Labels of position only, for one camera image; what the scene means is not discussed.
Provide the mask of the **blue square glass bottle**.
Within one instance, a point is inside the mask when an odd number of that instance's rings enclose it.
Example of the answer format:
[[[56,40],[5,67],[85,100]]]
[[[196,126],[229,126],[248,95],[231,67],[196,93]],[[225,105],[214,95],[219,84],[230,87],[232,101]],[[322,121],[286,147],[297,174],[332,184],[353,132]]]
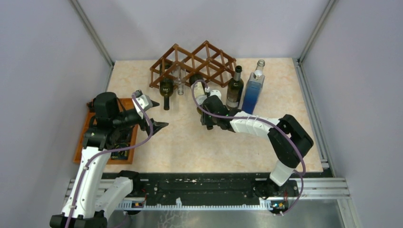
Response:
[[[254,109],[259,100],[259,96],[263,87],[263,83],[265,80],[265,76],[262,70],[255,70],[250,74],[250,77],[247,81],[242,110],[248,114],[253,114]]]

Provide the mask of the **brown label wine bottle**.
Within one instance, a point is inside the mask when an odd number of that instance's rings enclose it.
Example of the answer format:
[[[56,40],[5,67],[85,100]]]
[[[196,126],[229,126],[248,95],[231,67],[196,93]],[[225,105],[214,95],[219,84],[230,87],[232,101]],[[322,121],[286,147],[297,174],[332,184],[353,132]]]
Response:
[[[229,80],[227,87],[226,106],[229,109],[238,108],[241,100],[244,82],[241,78],[242,66],[235,67],[233,78]]]

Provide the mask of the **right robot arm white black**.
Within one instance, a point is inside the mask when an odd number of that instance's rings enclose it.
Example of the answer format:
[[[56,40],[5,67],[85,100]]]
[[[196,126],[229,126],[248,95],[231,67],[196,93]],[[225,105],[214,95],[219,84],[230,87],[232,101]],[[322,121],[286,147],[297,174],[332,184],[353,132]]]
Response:
[[[240,109],[227,109],[217,95],[197,102],[202,111],[202,125],[209,130],[218,126],[234,133],[247,133],[267,139],[278,158],[267,182],[256,188],[259,197],[280,196],[287,189],[290,176],[298,165],[304,165],[303,158],[314,142],[296,118],[286,114],[281,118],[262,118]]]

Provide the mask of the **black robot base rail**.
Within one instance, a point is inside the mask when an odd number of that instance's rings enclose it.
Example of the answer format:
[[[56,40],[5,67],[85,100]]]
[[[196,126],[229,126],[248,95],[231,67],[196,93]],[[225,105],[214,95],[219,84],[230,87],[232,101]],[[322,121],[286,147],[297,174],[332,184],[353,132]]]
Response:
[[[279,187],[269,173],[139,173],[130,197],[147,206],[252,206],[271,197],[289,201],[299,195],[295,180]]]

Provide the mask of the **white label wine bottle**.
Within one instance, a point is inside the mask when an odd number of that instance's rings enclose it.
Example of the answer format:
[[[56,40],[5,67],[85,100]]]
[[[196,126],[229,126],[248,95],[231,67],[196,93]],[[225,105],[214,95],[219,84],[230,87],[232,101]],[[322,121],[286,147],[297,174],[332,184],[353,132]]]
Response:
[[[194,92],[194,97],[195,97],[196,103],[199,106],[202,106],[202,103],[210,94],[210,89],[207,88],[207,92],[206,92],[206,84],[205,84],[204,78],[200,74],[192,75],[189,78],[189,82],[192,86],[194,86],[193,92]]]

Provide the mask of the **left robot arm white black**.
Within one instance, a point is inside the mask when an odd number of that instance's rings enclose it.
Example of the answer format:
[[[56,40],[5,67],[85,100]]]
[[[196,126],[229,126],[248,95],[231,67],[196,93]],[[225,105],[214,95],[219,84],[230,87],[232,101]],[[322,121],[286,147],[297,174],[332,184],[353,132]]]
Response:
[[[113,185],[97,198],[104,168],[110,154],[119,152],[115,147],[123,129],[140,126],[147,138],[130,150],[145,144],[168,123],[156,122],[146,111],[159,106],[149,96],[137,90],[132,93],[133,108],[125,109],[113,92],[97,95],[89,105],[95,115],[91,119],[82,141],[80,166],[72,191],[58,215],[53,215],[49,225],[52,228],[106,228],[109,218],[118,204],[127,196],[138,196],[142,192],[139,174],[135,171],[121,171]]]

